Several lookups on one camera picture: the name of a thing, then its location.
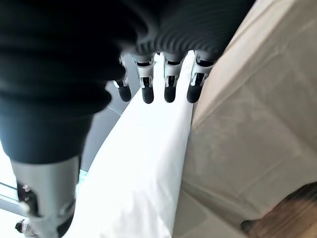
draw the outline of silver metal joint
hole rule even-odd
[[[136,61],[133,57],[135,66],[137,68],[140,85],[142,88],[153,87],[153,75],[154,75],[154,58],[147,57],[146,60]]]
[[[165,87],[176,87],[180,71],[183,65],[183,58],[175,59],[175,61],[168,60],[164,55],[164,79]]]
[[[196,86],[199,85],[200,87],[203,86],[205,80],[208,78],[214,63],[202,63],[201,57],[195,52],[196,58],[193,64],[192,73],[191,73],[191,80],[190,85]]]

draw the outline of white fabric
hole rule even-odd
[[[65,238],[171,237],[192,115],[186,93],[193,59],[190,52],[169,104],[163,56],[156,56],[154,102],[145,104],[139,91],[101,146]]]

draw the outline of robotic hand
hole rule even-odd
[[[132,54],[149,104],[154,53],[164,54],[164,97],[173,102],[183,59],[195,50],[194,103],[254,1],[0,2],[0,139],[40,237],[62,237],[72,222],[85,138],[111,100],[107,81],[131,99],[120,56]]]

